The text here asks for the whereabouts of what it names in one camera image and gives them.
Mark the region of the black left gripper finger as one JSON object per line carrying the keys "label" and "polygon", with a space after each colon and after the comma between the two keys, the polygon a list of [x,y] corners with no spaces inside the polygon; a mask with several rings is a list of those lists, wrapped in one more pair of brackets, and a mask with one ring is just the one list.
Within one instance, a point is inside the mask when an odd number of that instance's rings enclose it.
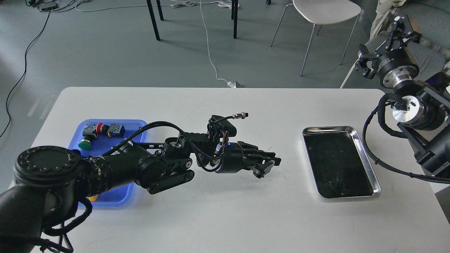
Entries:
{"label": "black left gripper finger", "polygon": [[243,157],[256,158],[256,157],[276,157],[274,152],[266,152],[260,150],[257,146],[243,142]]}
{"label": "black left gripper finger", "polygon": [[281,158],[279,157],[262,157],[250,165],[253,175],[261,179],[268,174],[274,166],[279,166]]}

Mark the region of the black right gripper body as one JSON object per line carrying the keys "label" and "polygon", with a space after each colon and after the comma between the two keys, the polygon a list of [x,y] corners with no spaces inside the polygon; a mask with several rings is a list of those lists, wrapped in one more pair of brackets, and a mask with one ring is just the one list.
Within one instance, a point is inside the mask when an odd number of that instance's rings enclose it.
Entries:
{"label": "black right gripper body", "polygon": [[405,47],[380,54],[373,61],[373,70],[384,88],[395,88],[404,80],[413,80],[419,73],[418,64]]}

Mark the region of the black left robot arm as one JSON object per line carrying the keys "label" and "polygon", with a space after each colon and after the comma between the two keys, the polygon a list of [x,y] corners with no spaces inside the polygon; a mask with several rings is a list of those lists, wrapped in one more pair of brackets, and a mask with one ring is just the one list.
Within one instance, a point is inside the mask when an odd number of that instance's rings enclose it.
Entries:
{"label": "black left robot arm", "polygon": [[151,122],[99,156],[52,145],[21,152],[14,186],[1,194],[1,252],[29,253],[38,246],[72,253],[67,234],[91,214],[89,197],[130,183],[156,194],[190,182],[191,154],[204,171],[246,170],[263,178],[281,159],[249,143],[229,142],[237,133],[229,120],[247,116],[212,115],[206,133]]}

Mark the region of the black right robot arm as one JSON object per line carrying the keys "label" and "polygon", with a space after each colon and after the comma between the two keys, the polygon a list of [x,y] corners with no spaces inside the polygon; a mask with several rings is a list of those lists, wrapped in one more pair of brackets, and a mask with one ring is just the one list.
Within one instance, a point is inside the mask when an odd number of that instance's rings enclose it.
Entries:
{"label": "black right robot arm", "polygon": [[[365,121],[362,144],[376,164],[399,174],[434,183],[449,183],[450,130],[449,98],[444,95],[449,75],[438,72],[425,82],[414,78],[419,67],[407,50],[409,42],[418,43],[421,32],[408,16],[388,14],[391,30],[386,40],[371,53],[360,45],[360,56],[354,66],[362,77],[377,77],[384,88],[390,89],[379,100]],[[366,131],[374,115],[378,124],[390,136],[408,139],[416,148],[414,157],[431,175],[407,173],[384,163],[369,149]]]}

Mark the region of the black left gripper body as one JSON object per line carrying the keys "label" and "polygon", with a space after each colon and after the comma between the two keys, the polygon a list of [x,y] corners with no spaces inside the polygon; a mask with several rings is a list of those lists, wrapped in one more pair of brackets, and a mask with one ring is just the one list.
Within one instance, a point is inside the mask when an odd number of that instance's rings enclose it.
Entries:
{"label": "black left gripper body", "polygon": [[215,173],[237,173],[241,170],[251,171],[255,160],[247,158],[249,154],[255,154],[257,146],[245,142],[228,142],[221,165],[217,165]]}

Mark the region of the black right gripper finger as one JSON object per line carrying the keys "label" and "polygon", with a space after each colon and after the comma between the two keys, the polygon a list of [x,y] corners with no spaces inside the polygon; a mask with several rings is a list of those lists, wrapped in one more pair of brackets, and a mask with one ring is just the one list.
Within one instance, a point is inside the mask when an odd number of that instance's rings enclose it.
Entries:
{"label": "black right gripper finger", "polygon": [[364,44],[359,45],[359,52],[360,52],[360,56],[355,63],[355,67],[357,68],[358,71],[361,71],[362,77],[367,78],[367,79],[373,79],[373,77],[376,74],[376,71],[372,71],[368,67],[367,63],[369,61],[379,59],[380,54],[376,53],[376,52],[370,53],[367,46]]}
{"label": "black right gripper finger", "polygon": [[417,44],[420,42],[422,31],[415,19],[410,20],[406,14],[395,16],[389,13],[388,20],[391,23],[391,30],[381,45],[382,53],[405,48],[410,42]]}

